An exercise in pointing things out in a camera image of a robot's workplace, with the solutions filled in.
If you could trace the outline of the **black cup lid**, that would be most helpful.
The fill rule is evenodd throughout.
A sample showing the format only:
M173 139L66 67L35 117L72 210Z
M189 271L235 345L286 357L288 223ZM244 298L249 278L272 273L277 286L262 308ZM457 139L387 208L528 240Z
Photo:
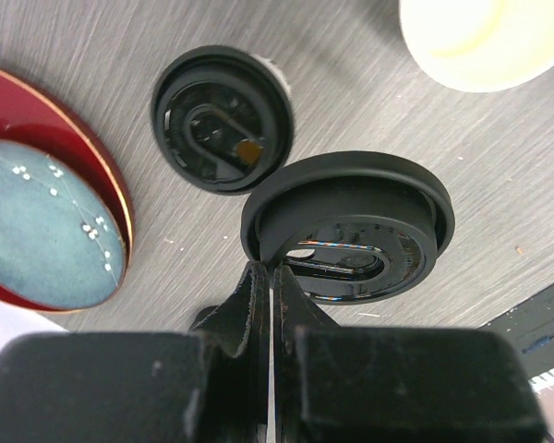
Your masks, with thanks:
M283 167L250 194L240 239L268 271L287 266L323 305L385 300L421 283L455 231L450 194L418 163L371 151Z
M250 192L287 161L295 115L271 72L243 50L204 45L158 78L151 126L168 163L218 195Z

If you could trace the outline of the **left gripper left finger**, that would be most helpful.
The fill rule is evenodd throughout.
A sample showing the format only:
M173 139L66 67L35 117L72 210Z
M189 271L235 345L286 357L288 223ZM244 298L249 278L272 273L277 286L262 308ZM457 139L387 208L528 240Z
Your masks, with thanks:
M263 442L270 282L235 291L185 333L36 333L0 352L0 442Z

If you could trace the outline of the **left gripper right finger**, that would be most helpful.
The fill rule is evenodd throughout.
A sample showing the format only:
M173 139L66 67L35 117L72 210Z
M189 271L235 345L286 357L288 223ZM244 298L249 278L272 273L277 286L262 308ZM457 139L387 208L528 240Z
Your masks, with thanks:
M273 273L280 442L541 442L517 352L480 329L343 327Z

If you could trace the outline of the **white paper cup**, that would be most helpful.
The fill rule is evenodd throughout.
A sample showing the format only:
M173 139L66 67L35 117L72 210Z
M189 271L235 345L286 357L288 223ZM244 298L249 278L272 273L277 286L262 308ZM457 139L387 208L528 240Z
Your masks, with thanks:
M554 1L400 1L407 49L439 84L517 87L554 66Z
M292 98L291 87L283 71L270 58L263 57L258 54L252 54L251 56L256 60L258 60L264 67L266 67L271 72L271 75L277 80L281 89L286 94L287 98L291 99Z

